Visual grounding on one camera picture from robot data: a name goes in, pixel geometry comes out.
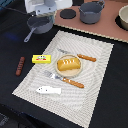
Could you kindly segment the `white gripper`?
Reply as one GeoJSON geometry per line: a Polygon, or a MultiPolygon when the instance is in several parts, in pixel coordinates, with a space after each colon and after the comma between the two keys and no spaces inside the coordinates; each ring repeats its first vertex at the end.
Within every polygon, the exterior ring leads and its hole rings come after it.
{"type": "Polygon", "coordinates": [[[69,8],[72,4],[72,0],[25,0],[26,12],[36,16],[52,15],[56,10],[69,8]]]}

